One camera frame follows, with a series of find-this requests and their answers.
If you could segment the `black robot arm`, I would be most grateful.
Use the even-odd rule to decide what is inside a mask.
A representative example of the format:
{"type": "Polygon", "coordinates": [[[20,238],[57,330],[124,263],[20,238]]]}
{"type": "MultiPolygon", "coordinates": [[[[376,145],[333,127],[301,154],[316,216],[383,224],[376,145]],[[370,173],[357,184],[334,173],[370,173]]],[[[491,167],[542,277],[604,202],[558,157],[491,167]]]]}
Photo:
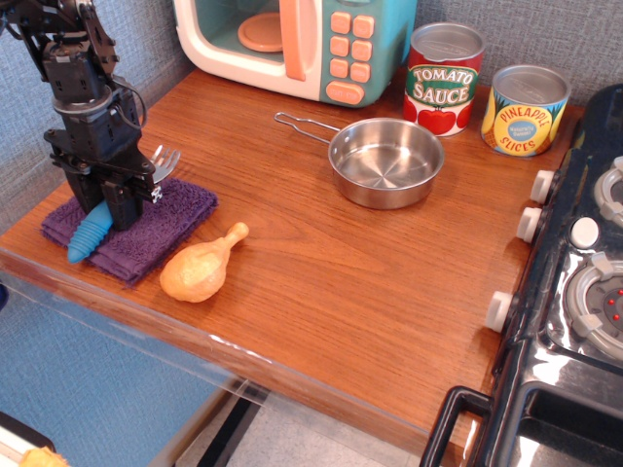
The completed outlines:
{"type": "Polygon", "coordinates": [[[93,2],[4,1],[1,29],[25,44],[52,89],[63,127],[44,138],[83,211],[105,203],[115,229],[129,229],[160,188],[153,163],[138,148],[146,105],[116,75],[116,43],[93,2]]]}

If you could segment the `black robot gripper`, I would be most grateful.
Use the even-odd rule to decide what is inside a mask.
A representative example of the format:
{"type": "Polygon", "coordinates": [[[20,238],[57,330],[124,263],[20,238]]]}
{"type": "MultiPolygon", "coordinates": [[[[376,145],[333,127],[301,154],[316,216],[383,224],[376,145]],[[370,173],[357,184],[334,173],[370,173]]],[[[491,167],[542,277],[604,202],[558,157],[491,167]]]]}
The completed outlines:
{"type": "Polygon", "coordinates": [[[63,129],[50,129],[54,164],[85,214],[105,200],[116,231],[126,231],[152,201],[154,166],[138,149],[145,111],[132,87],[54,87],[52,104],[63,129]]]}

